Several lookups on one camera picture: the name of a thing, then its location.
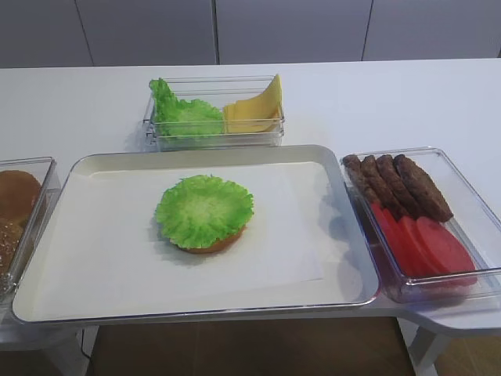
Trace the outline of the red tomato slice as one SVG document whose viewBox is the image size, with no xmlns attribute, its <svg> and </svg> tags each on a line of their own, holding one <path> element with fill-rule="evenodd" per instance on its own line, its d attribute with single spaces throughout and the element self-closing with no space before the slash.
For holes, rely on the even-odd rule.
<svg viewBox="0 0 501 376">
<path fill-rule="evenodd" d="M 467 249 L 442 224 L 420 217 L 416 220 L 416 235 L 436 273 L 476 270 Z"/>
<path fill-rule="evenodd" d="M 387 208 L 382 208 L 379 204 L 370 205 L 373 214 L 386 237 L 391 252 L 398 263 L 402 274 L 410 277 L 413 271 L 411 263 L 406 255 L 406 243 L 397 222 Z"/>
<path fill-rule="evenodd" d="M 429 258 L 427 248 L 418 236 L 416 221 L 409 216 L 402 216 L 398 226 L 409 244 L 409 259 L 416 269 L 418 277 L 432 277 L 441 273 L 441 270 Z"/>
<path fill-rule="evenodd" d="M 424 277 L 425 268 L 414 243 L 401 230 L 387 208 L 383 210 L 383 216 L 387 220 L 389 230 L 394 238 L 391 249 L 402 273 L 412 278 Z"/>
</svg>

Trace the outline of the green lettuce leaf on bun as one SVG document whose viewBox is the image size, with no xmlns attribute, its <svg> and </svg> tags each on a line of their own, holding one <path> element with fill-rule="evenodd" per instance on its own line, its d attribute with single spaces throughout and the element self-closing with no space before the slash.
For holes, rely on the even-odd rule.
<svg viewBox="0 0 501 376">
<path fill-rule="evenodd" d="M 163 193 L 155 210 L 160 233 L 167 239 L 199 228 L 233 232 L 247 225 L 253 215 L 253 194 L 213 175 L 181 179 Z"/>
</svg>

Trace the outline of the yellow cheese slices stack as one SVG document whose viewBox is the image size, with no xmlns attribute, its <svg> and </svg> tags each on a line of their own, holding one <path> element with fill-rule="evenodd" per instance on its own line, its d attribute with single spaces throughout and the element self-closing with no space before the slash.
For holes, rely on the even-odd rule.
<svg viewBox="0 0 501 376">
<path fill-rule="evenodd" d="M 276 74 L 267 88 L 250 99 L 237 100 L 224 107 L 227 133 L 265 132 L 273 126 L 274 119 L 280 119 L 282 107 L 282 85 Z"/>
</svg>

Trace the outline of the clear lettuce cheese container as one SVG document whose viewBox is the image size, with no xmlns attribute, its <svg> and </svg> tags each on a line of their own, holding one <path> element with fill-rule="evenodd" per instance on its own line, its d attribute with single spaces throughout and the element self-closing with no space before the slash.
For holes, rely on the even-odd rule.
<svg viewBox="0 0 501 376">
<path fill-rule="evenodd" d="M 219 149 L 237 146 L 278 146 L 284 135 L 283 95 L 281 118 L 265 132 L 227 133 L 224 107 L 237 100 L 250 99 L 262 93 L 272 76 L 227 76 L 208 78 L 162 78 L 179 99 L 201 99 L 217 107 L 223 116 L 222 134 L 204 136 L 161 136 L 153 117 L 155 106 L 150 90 L 150 100 L 143 121 L 146 145 L 156 151 Z"/>
</svg>

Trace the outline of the green lettuce leaves in container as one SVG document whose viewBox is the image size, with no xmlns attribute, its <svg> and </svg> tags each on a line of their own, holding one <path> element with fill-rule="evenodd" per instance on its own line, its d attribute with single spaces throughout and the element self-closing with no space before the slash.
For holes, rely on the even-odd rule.
<svg viewBox="0 0 501 376">
<path fill-rule="evenodd" d="M 153 79 L 149 83 L 153 94 L 153 120 L 161 136 L 204 136 L 222 134 L 222 112 L 201 99 L 179 99 L 168 83 Z"/>
</svg>

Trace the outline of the bottom bun half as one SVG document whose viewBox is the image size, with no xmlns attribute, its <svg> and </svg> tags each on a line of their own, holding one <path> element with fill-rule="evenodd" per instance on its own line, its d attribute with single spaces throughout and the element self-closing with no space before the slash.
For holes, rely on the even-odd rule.
<svg viewBox="0 0 501 376">
<path fill-rule="evenodd" d="M 207 255 L 224 251 L 237 242 L 246 229 L 246 225 L 233 232 L 199 228 L 175 234 L 174 237 L 169 237 L 168 240 L 182 251 L 194 255 Z"/>
</svg>

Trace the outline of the brown patty leftmost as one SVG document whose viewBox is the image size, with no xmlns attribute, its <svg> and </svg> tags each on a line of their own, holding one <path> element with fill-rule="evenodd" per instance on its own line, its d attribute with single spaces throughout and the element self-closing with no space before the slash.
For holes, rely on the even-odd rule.
<svg viewBox="0 0 501 376">
<path fill-rule="evenodd" d="M 362 173 L 361 161 L 359 158 L 354 154 L 349 154 L 343 157 L 342 161 L 351 183 L 358 189 L 360 194 L 363 195 L 370 204 L 380 204 L 379 197 Z"/>
</svg>

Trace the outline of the brown patty rightmost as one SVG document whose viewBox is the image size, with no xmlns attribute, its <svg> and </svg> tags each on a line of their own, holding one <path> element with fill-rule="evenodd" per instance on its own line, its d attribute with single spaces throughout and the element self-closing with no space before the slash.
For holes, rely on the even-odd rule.
<svg viewBox="0 0 501 376">
<path fill-rule="evenodd" d="M 442 192 L 418 164 L 404 154 L 399 154 L 394 157 L 394 166 L 405 188 L 426 216 L 437 222 L 448 222 L 453 217 Z"/>
</svg>

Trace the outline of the red tomato slice front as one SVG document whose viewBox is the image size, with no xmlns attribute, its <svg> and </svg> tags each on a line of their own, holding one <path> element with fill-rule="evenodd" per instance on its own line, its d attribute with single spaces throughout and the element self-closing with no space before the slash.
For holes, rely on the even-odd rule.
<svg viewBox="0 0 501 376">
<path fill-rule="evenodd" d="M 427 248 L 418 236 L 416 221 L 409 216 L 402 216 L 398 226 L 409 244 L 409 259 L 416 269 L 418 277 L 432 277 L 441 273 L 441 270 L 429 258 Z"/>
</svg>

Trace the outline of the clear bun container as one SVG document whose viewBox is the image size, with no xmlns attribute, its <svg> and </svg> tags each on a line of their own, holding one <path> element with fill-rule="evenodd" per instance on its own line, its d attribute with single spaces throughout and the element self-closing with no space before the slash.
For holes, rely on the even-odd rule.
<svg viewBox="0 0 501 376">
<path fill-rule="evenodd" d="M 52 214 L 60 194 L 59 178 L 56 174 L 56 161 L 52 157 L 34 157 L 1 162 L 1 171 L 20 170 L 33 175 L 41 184 L 38 199 L 26 221 L 18 223 L 23 227 L 23 236 L 13 257 L 9 271 L 1 277 L 1 304 L 4 306 L 12 299 L 17 284 L 39 242 L 46 223 Z"/>
</svg>

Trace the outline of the plain orange bun half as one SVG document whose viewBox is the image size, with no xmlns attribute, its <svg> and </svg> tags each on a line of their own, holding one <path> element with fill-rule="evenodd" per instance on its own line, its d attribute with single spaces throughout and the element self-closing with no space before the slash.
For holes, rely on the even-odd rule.
<svg viewBox="0 0 501 376">
<path fill-rule="evenodd" d="M 20 170 L 1 171 L 1 218 L 21 223 L 31 215 L 41 184 Z"/>
</svg>

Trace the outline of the clear patty tomato container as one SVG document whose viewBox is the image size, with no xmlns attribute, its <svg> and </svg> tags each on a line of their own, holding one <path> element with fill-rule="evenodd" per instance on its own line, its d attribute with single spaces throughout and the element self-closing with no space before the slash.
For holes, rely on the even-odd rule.
<svg viewBox="0 0 501 376">
<path fill-rule="evenodd" d="M 453 213 L 448 222 L 438 223 L 467 249 L 476 268 L 473 272 L 421 278 L 402 274 L 373 214 L 371 204 L 351 183 L 342 158 L 347 191 L 375 252 L 378 269 L 389 296 L 396 302 L 418 302 L 499 294 L 500 221 L 459 169 L 442 150 L 430 147 L 359 153 L 355 156 L 362 162 L 369 155 L 377 159 L 384 154 L 390 154 L 393 159 L 404 154 L 431 177 Z M 428 216 L 422 212 L 420 217 Z"/>
</svg>

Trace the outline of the sesame bun top right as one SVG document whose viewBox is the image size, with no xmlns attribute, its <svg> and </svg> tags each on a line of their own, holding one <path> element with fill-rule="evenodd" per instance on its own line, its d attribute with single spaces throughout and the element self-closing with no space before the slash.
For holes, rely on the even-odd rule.
<svg viewBox="0 0 501 376">
<path fill-rule="evenodd" d="M 20 244 L 20 239 L 23 236 L 23 227 L 20 226 L 18 223 L 12 222 L 10 220 L 1 219 L 0 228 L 1 228 L 1 235 L 7 237 L 11 242 L 11 249 L 12 249 L 11 263 L 12 263 L 13 257 L 16 254 L 16 250 Z M 5 277 L 8 271 L 4 274 L 1 274 L 1 277 Z"/>
</svg>

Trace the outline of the sesame bun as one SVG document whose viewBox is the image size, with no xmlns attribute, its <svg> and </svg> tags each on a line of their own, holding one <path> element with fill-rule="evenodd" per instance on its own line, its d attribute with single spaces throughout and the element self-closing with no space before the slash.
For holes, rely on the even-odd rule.
<svg viewBox="0 0 501 376">
<path fill-rule="evenodd" d="M 1 219 L 0 228 L 1 228 L 1 235 L 7 237 L 11 242 L 11 249 L 12 249 L 11 263 L 12 263 L 13 257 L 16 254 L 16 250 L 20 244 L 20 239 L 23 236 L 23 227 L 20 226 L 18 223 L 12 222 L 10 220 Z M 1 274 L 1 277 L 5 277 L 8 271 L 4 274 Z"/>
<path fill-rule="evenodd" d="M 12 249 L 10 240 L 3 235 L 1 235 L 0 257 L 0 272 L 4 274 L 8 271 L 11 263 Z"/>
</svg>

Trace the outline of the sesame bun top left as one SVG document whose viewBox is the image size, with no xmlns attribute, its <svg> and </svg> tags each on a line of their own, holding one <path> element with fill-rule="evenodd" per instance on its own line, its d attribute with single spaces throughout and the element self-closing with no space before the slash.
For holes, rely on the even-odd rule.
<svg viewBox="0 0 501 376">
<path fill-rule="evenodd" d="M 3 235 L 1 235 L 0 257 L 0 272 L 4 274 L 8 271 L 11 263 L 12 249 L 10 240 Z"/>
</svg>

